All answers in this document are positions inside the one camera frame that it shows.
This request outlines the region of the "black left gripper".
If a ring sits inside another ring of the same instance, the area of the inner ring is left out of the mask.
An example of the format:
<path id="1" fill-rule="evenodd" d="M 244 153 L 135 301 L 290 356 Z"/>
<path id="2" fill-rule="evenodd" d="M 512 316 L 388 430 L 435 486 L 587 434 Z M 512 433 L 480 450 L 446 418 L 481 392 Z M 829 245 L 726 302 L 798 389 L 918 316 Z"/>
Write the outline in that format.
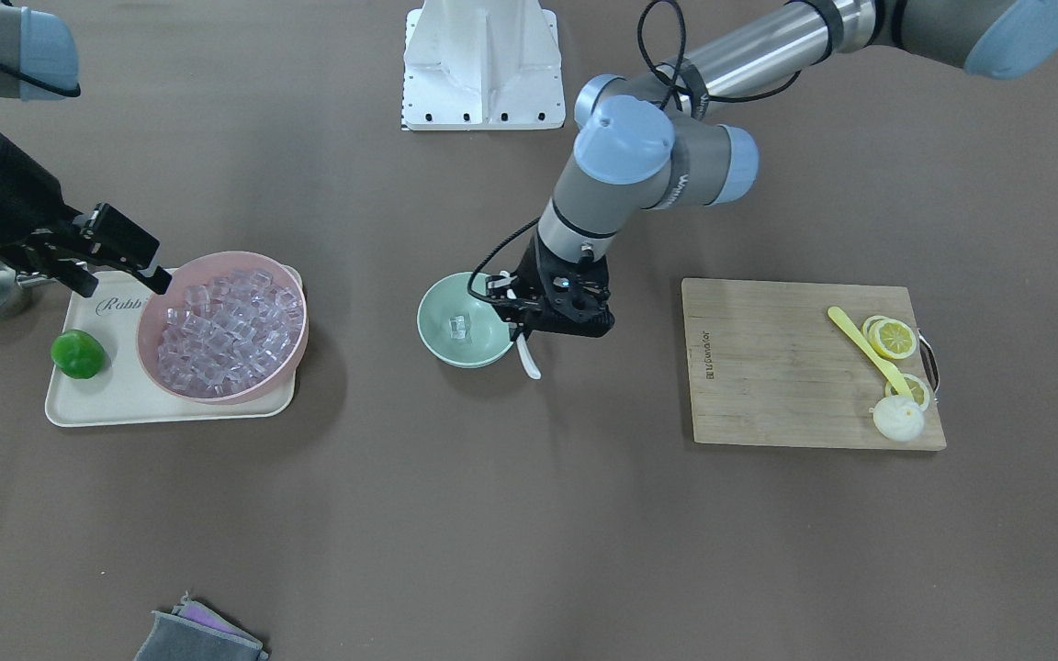
<path id="1" fill-rule="evenodd" d="M 580 247 L 578 261 L 555 255 L 539 237 L 526 247 L 509 275 L 487 277 L 487 301 L 515 335 L 534 331 L 601 338 L 612 331 L 609 269 L 591 247 Z"/>

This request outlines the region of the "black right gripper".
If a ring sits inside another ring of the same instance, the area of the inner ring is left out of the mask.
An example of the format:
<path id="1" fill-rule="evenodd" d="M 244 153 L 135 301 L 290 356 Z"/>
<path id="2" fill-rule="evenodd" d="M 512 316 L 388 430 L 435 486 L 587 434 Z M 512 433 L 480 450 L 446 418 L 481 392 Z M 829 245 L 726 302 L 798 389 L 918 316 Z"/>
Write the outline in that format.
<path id="1" fill-rule="evenodd" d="M 63 202 L 62 185 L 8 137 L 0 137 L 0 263 L 37 274 L 91 297 L 87 267 L 118 269 L 159 296 L 172 284 L 158 263 L 161 243 L 109 204 L 80 212 Z"/>

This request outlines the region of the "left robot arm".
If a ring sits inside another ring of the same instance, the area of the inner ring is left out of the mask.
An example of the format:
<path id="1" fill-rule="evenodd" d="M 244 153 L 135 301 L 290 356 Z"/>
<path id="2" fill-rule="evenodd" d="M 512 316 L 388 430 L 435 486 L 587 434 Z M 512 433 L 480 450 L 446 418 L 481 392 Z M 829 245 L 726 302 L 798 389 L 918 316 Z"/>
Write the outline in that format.
<path id="1" fill-rule="evenodd" d="M 770 99 L 832 56 L 884 45 L 1010 80 L 1058 50 L 1058 1 L 786 1 L 636 78 L 580 89 L 571 155 L 509 274 L 475 269 L 466 293 L 511 328 L 600 338 L 612 330 L 606 253 L 639 210 L 730 204 L 760 168 L 755 139 L 715 110 Z"/>

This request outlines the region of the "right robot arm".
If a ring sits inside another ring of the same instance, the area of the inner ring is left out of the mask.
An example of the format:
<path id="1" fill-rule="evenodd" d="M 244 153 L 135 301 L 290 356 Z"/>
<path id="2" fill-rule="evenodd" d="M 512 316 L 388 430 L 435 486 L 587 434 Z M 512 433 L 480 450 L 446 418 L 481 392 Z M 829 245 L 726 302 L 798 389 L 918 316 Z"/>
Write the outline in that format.
<path id="1" fill-rule="evenodd" d="M 61 17 L 0 1 L 0 99 L 62 100 L 81 94 L 79 54 Z M 110 204 L 80 212 L 62 184 L 0 131 L 0 263 L 60 282 L 81 297 L 96 291 L 91 267 L 125 272 L 162 294 L 171 273 L 154 235 Z"/>

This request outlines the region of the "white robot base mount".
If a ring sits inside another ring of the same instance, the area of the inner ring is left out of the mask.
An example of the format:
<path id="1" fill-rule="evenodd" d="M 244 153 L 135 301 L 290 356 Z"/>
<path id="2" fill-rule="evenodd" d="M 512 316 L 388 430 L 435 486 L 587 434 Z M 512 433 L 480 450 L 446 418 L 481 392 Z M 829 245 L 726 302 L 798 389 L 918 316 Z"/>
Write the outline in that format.
<path id="1" fill-rule="evenodd" d="M 557 14 L 537 1 L 425 1 L 404 29 L 401 129 L 564 126 Z"/>

